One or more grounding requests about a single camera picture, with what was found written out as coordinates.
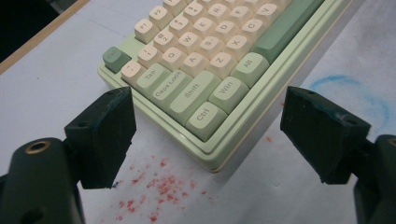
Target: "table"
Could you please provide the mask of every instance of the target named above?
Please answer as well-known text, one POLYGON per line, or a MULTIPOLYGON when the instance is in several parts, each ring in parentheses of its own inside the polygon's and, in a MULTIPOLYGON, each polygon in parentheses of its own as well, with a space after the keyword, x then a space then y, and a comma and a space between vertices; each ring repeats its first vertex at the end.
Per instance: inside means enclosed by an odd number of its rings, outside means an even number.
MULTIPOLYGON (((2 71, 0 175, 23 144, 65 139, 64 126, 108 91, 96 73, 102 54, 160 3, 91 0, 2 71)), ((395 19, 395 1, 365 0, 302 85, 371 123, 371 141, 396 134, 395 19)), ((137 113, 115 188, 80 190, 87 223, 356 223, 356 178, 321 184, 279 122, 240 164, 210 174, 137 113)))

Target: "white table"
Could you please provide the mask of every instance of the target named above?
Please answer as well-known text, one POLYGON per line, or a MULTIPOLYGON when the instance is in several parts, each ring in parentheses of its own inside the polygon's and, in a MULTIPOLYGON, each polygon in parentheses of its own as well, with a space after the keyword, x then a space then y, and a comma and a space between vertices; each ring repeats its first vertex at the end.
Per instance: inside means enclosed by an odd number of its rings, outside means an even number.
MULTIPOLYGON (((0 76, 0 175, 23 144, 65 139, 64 126, 108 91, 102 54, 160 3, 91 0, 0 76)), ((395 20, 394 0, 366 0, 303 84, 371 123, 371 141, 396 134, 395 20)), ((117 187, 80 191, 87 223, 356 223, 356 179, 321 184, 279 122, 241 164, 210 174, 137 113, 117 187), (159 184, 171 188, 164 202, 159 184)))

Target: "spacebar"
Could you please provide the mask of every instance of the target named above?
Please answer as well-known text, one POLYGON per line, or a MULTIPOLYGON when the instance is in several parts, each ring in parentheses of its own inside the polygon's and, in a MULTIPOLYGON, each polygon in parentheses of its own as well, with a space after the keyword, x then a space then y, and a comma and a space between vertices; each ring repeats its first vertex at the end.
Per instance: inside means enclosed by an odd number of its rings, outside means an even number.
POLYGON ((324 0, 294 0, 260 37, 252 51, 273 63, 324 0))

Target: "blue stain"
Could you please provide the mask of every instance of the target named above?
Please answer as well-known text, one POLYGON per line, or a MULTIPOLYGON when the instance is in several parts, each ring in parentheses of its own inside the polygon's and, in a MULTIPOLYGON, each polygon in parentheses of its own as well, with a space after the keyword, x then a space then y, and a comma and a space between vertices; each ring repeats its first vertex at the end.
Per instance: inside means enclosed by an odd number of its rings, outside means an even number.
POLYGON ((329 98, 336 104, 338 104, 336 99, 343 97, 344 102, 350 103, 347 105, 350 106, 346 108, 347 110, 373 126, 371 134, 377 135, 390 125, 392 112, 387 101, 374 95, 368 86, 352 77, 345 75, 325 77, 312 83, 309 89, 329 98))

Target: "keyboard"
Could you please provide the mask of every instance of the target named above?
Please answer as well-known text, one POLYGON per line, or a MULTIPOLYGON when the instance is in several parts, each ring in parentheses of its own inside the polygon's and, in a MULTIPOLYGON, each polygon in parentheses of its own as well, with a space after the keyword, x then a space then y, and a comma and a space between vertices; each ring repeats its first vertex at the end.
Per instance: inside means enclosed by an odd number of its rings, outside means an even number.
POLYGON ((351 2, 163 0, 98 74, 130 86, 135 108, 217 172, 351 2))

